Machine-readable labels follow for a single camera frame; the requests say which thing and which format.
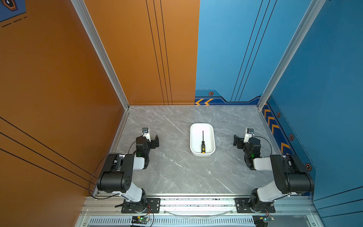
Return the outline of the black yellow screwdriver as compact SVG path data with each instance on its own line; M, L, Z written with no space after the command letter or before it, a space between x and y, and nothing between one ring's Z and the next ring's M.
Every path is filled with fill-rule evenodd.
M202 154L206 153L206 146L205 146L205 141L204 141L204 131L202 131L201 153Z

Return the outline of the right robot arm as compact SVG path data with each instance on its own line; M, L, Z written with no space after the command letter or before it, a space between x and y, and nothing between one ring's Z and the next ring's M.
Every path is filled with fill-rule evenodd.
M270 171L274 180L266 186L256 188L250 195L251 206L270 205L274 201L292 194L314 191L313 178L297 155L273 155L261 157L261 141L246 134L235 135L233 145L244 151L244 161L250 170Z

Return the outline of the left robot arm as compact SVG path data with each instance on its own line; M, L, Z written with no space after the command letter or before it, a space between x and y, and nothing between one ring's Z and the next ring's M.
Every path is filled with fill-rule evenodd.
M123 197L127 205L145 207L146 192L132 182L133 171L148 167L150 151L159 147L159 137L149 140L145 136L139 136L135 143L136 151L132 154L114 153L107 156L96 187L99 191Z

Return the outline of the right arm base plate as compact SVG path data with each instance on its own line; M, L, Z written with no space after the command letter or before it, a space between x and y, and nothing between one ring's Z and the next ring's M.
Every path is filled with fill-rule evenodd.
M252 201L251 198L234 199L237 213L275 213L275 207L272 202Z

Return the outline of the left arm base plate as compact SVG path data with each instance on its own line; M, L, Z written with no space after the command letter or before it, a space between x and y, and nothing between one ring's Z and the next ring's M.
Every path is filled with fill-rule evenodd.
M136 213L148 213L151 209L151 214L157 214L160 211L160 198L146 198L140 202L125 202L122 206L123 214L136 214Z

